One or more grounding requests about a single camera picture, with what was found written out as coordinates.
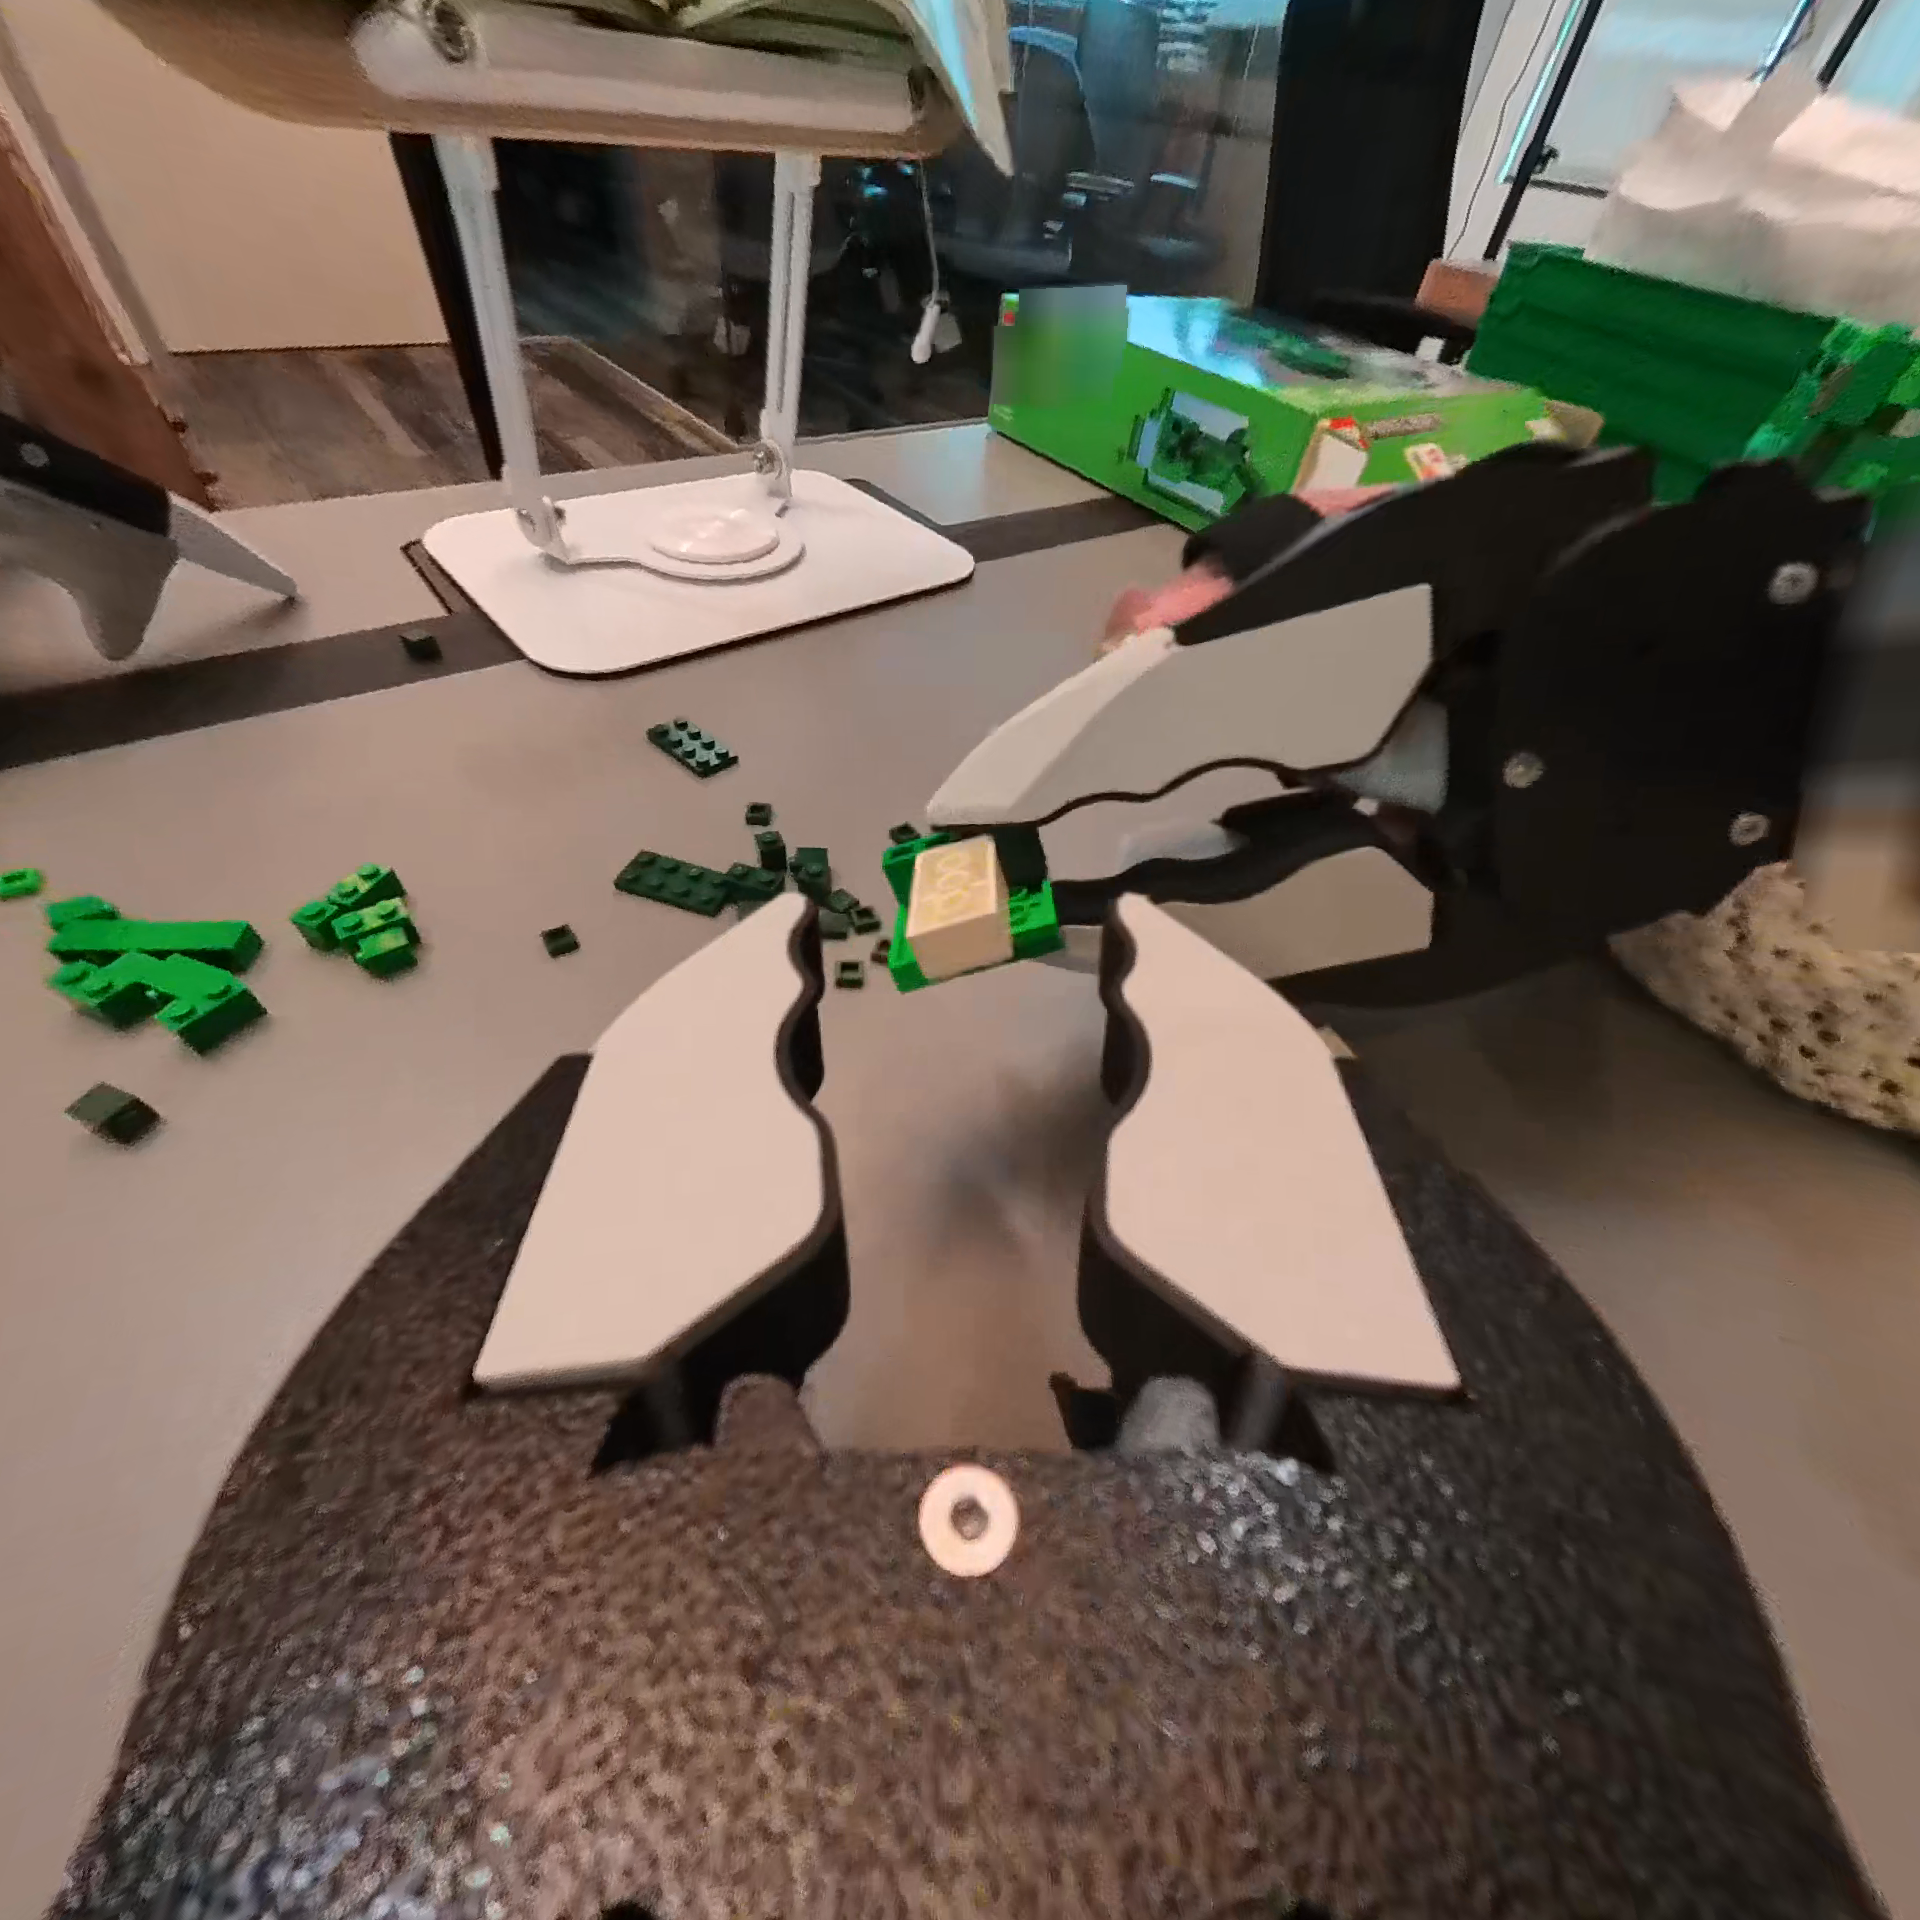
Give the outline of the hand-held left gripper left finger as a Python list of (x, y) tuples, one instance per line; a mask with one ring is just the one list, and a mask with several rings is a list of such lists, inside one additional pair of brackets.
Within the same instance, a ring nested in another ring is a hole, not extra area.
[(831, 1146), (789, 1051), (818, 928), (781, 896), (613, 1020), (565, 1123), (476, 1387), (636, 1381), (723, 1325), (831, 1224)]

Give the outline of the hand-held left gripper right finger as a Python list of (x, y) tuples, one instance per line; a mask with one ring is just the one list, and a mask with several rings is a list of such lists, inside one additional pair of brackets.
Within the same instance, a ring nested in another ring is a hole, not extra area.
[(1458, 1403), (1451, 1353), (1337, 1057), (1256, 973), (1144, 896), (1099, 940), (1111, 1131), (1079, 1325), (1114, 1441), (1184, 1415), (1276, 1449), (1309, 1394)]

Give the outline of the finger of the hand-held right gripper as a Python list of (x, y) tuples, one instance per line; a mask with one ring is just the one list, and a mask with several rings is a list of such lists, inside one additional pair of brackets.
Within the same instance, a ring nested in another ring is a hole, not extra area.
[(1231, 807), (1217, 827), (1227, 834), (1219, 852), (1164, 852), (1109, 879), (1052, 880), (1056, 920), (1103, 921), (1122, 896), (1156, 905), (1252, 901), (1348, 852), (1383, 852), (1389, 872), (1403, 872), (1376, 819), (1353, 802), (1244, 802)]
[(1370, 760), (1434, 666), (1407, 586), (1211, 641), (1147, 631), (996, 725), (929, 801), (940, 831), (1047, 826), (1219, 765), (1314, 776)]

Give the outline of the green lego plate cream brick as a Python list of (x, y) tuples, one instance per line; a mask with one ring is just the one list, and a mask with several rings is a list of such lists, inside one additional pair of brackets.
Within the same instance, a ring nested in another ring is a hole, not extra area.
[(901, 994), (961, 977), (1037, 963), (1065, 953), (1065, 933), (1045, 872), (1019, 867), (1011, 880), (989, 832), (896, 840), (881, 858), (896, 898), (887, 972)]

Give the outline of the dark green lego piece pile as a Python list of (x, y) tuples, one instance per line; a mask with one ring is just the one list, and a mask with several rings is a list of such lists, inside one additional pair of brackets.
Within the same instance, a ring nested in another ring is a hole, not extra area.
[(778, 807), (769, 801), (752, 801), (740, 819), (752, 841), (745, 858), (714, 867), (642, 848), (619, 867), (615, 889), (626, 898), (705, 921), (744, 921), (781, 896), (797, 896), (809, 903), (820, 940), (844, 947), (832, 959), (832, 973), (842, 988), (856, 988), (866, 973), (887, 969), (895, 945), (881, 930), (877, 905), (848, 889), (827, 844), (789, 840)]

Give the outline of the person's right forearm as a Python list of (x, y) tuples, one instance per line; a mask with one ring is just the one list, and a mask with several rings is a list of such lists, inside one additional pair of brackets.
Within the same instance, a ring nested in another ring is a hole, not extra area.
[(1917, 1139), (1917, 959), (1840, 948), (1787, 863), (1706, 914), (1669, 914), (1610, 952), (1669, 1012), (1778, 1091)]

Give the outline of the green lego set box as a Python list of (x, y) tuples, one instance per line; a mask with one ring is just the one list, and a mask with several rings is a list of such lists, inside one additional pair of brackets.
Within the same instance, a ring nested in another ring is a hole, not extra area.
[(1513, 447), (1584, 448), (1600, 433), (1530, 387), (1117, 284), (1000, 300), (989, 425), (1191, 533), (1252, 497), (1427, 484)]

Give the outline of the large green creeper build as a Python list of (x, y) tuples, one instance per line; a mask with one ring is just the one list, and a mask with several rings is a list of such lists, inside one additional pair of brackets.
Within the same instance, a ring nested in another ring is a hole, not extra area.
[(1611, 441), (1732, 461), (1835, 328), (1817, 315), (1521, 243), (1466, 369), (1591, 410)]

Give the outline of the bright green lego piece pile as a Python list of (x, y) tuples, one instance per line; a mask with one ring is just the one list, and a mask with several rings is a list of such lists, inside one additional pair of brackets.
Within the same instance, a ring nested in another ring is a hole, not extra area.
[[(39, 903), (48, 991), (87, 1020), (153, 1025), (199, 1057), (267, 1020), (251, 985), (267, 935), (251, 920), (143, 920), (103, 896), (42, 898), (42, 887), (35, 868), (5, 872), (5, 901)], [(371, 978), (415, 972), (425, 947), (395, 868), (378, 863), (300, 903), (287, 927), (305, 952)]]

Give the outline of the lego instruction booklet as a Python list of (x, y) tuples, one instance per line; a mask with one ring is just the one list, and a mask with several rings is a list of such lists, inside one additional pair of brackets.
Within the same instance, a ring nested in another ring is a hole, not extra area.
[(623, 33), (923, 74), (940, 83), (992, 168), (1004, 177), (1017, 169), (1007, 125), (1016, 77), (1004, 3), (559, 3), (556, 9)]

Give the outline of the person's right hand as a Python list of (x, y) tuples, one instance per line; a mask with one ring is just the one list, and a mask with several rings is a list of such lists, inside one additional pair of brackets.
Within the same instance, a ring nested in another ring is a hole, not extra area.
[(1137, 636), (1178, 628), (1233, 589), (1234, 580), (1213, 568), (1189, 568), (1160, 586), (1127, 587), (1107, 613), (1097, 652), (1109, 653)]

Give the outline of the white plastic bag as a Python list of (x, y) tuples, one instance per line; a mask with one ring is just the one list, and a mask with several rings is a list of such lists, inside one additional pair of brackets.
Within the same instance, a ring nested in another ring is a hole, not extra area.
[(1831, 321), (1917, 322), (1917, 123), (1791, 81), (1672, 95), (1584, 257)]

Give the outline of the black light stand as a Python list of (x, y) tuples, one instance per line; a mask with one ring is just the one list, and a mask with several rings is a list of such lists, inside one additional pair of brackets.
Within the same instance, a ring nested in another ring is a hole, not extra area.
[(1521, 115), (1516, 145), (1505, 157), (1505, 197), (1480, 257), (1485, 265), (1500, 260), (1528, 194), (1551, 168), (1553, 128), (1572, 88), (1578, 67), (1589, 50), (1603, 8), (1603, 3), (1568, 3), (1560, 9), (1553, 49), (1536, 61), (1539, 68), (1531, 74), (1535, 90)]
[(1736, 131), (1777, 137), (1837, 77), (1883, 3), (1795, 3), (1752, 77)]

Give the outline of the black office chair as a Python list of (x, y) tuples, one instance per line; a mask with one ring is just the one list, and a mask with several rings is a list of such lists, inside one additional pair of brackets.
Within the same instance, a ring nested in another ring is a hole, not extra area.
[(1483, 3), (1292, 3), (1256, 308), (1416, 353)]

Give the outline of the black and white spare device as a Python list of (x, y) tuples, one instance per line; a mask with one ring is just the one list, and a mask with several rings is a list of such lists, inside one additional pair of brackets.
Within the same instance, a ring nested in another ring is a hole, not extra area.
[(3, 562), (57, 586), (109, 664), (143, 648), (180, 562), (293, 604), (297, 580), (135, 471), (3, 417)]

